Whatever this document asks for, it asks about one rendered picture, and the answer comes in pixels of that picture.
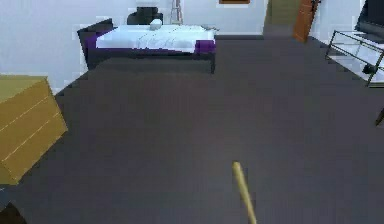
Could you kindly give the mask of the yellow baseball bat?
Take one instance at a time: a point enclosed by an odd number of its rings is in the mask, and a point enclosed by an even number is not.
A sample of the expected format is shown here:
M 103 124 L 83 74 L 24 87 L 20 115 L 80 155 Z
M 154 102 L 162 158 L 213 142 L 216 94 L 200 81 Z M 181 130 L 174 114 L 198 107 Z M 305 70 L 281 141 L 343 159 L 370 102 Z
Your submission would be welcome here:
M 248 220 L 250 224 L 257 224 L 257 219 L 254 211 L 254 206 L 252 204 L 252 198 L 249 193 L 248 185 L 245 179 L 245 175 L 242 169 L 242 166 L 239 161 L 234 161 L 232 163 L 232 171 L 234 173 L 237 185 L 239 188 L 240 197 L 243 200 L 243 203 L 247 210 Z

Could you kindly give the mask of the yellow chest of drawers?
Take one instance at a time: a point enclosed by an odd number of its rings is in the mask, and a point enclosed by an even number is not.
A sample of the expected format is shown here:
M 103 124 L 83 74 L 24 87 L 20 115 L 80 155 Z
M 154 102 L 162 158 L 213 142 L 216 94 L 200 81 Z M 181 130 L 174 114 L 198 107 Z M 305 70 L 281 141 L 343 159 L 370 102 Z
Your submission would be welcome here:
M 45 76 L 0 75 L 0 185 L 17 185 L 66 131 Z

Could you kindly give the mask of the brown room door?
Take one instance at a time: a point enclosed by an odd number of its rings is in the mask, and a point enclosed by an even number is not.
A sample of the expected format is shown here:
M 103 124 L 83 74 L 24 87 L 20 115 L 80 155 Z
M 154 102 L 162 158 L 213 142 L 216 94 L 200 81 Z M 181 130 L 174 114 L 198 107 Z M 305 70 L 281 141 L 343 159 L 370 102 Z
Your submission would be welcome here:
M 301 0 L 296 22 L 293 28 L 293 37 L 302 43 L 308 39 L 309 32 L 321 0 Z

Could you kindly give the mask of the black frame glass stand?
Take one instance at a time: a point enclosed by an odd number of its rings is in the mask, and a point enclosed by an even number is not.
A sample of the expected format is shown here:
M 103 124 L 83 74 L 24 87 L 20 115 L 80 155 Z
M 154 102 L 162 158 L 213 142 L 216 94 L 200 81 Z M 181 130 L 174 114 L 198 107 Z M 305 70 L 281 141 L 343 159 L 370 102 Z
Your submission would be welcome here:
M 325 58 L 353 72 L 370 88 L 384 88 L 384 40 L 359 31 L 337 31 L 332 34 Z M 375 71 L 362 72 L 370 64 Z

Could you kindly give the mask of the purple bed with white cover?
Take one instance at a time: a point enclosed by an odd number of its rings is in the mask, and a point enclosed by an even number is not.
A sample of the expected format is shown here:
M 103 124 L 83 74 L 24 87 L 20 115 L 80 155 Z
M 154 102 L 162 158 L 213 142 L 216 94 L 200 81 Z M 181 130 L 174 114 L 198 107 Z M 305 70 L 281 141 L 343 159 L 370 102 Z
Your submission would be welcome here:
M 210 62 L 216 68 L 215 30 L 201 25 L 163 24 L 158 30 L 149 25 L 114 26 L 111 18 L 77 31 L 89 70 L 110 58 L 190 58 Z

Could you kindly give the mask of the black television set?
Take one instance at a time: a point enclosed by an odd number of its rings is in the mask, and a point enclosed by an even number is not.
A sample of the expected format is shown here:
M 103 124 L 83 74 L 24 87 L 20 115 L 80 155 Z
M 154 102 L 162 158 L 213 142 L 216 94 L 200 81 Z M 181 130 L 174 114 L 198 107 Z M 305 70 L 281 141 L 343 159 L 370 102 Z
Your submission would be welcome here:
M 384 38 L 384 0 L 365 0 L 355 29 Z

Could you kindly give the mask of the dark brown furniture corner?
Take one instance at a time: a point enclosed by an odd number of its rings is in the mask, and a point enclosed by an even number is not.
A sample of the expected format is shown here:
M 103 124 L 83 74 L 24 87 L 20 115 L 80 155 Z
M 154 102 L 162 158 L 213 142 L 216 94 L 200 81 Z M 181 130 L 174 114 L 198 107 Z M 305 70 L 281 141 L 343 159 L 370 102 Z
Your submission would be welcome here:
M 0 211 L 0 224 L 27 224 L 27 222 L 19 210 L 12 203 L 8 203 Z

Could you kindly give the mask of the wooden floor lamp stand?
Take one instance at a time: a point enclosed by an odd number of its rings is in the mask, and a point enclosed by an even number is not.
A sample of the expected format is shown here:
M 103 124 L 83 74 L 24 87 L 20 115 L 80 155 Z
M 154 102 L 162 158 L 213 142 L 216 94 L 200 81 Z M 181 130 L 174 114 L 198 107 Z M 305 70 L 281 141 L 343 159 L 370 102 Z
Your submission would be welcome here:
M 183 23 L 181 0 L 172 0 L 170 23 L 181 25 Z

